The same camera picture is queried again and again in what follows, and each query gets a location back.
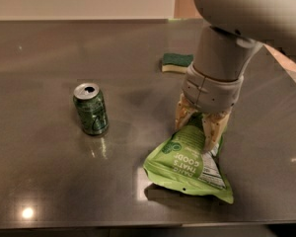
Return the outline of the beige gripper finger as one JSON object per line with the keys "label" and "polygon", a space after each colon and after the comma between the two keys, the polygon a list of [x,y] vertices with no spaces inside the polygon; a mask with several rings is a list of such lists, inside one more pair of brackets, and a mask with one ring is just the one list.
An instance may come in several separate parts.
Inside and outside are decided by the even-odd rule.
{"label": "beige gripper finger", "polygon": [[205,151],[212,150],[220,141],[222,134],[227,127],[230,114],[231,110],[202,115],[202,126],[205,134]]}
{"label": "beige gripper finger", "polygon": [[181,94],[176,106],[175,129],[180,130],[195,113],[197,113],[197,109],[188,101],[184,94]]}

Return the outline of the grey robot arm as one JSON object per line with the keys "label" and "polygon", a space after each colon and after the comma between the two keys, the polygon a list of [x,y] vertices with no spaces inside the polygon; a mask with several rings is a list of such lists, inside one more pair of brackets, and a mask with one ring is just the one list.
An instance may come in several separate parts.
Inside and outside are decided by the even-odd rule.
{"label": "grey robot arm", "polygon": [[219,142],[239,99],[244,72],[263,44],[296,63],[296,0],[194,0],[208,23],[187,68],[176,127],[202,113],[205,142]]}

